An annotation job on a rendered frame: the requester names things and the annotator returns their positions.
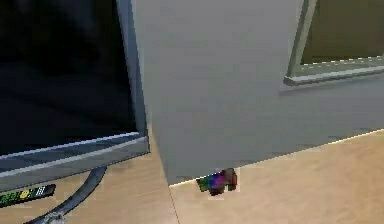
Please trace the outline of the black remote control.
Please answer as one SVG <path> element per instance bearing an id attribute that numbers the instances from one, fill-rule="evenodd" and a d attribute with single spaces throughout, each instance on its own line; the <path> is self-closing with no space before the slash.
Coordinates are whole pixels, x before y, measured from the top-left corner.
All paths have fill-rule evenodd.
<path id="1" fill-rule="evenodd" d="M 52 196 L 56 185 L 50 184 L 0 195 L 0 208 Z"/>

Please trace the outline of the small multicoloured toy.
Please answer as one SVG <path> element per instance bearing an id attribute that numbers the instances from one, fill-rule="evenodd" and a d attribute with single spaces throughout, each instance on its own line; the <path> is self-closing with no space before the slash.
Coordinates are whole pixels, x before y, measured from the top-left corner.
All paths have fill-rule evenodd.
<path id="1" fill-rule="evenodd" d="M 233 168 L 196 180 L 201 192 L 208 191 L 211 196 L 222 194 L 225 190 L 233 191 L 237 187 L 237 174 Z"/>

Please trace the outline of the grey framed window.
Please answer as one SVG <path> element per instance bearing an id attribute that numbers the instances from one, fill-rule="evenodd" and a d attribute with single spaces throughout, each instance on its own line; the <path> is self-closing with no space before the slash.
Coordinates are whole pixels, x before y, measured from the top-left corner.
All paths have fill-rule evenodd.
<path id="1" fill-rule="evenodd" d="M 384 0 L 303 0 L 284 83 L 384 72 Z"/>

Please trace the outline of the grey framed television set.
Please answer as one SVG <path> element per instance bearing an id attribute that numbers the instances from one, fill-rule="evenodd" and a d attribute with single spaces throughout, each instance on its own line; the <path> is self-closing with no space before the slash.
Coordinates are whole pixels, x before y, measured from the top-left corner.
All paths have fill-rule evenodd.
<path id="1" fill-rule="evenodd" d="M 132 0 L 0 0 L 0 224 L 63 224 L 107 168 L 149 153 Z"/>

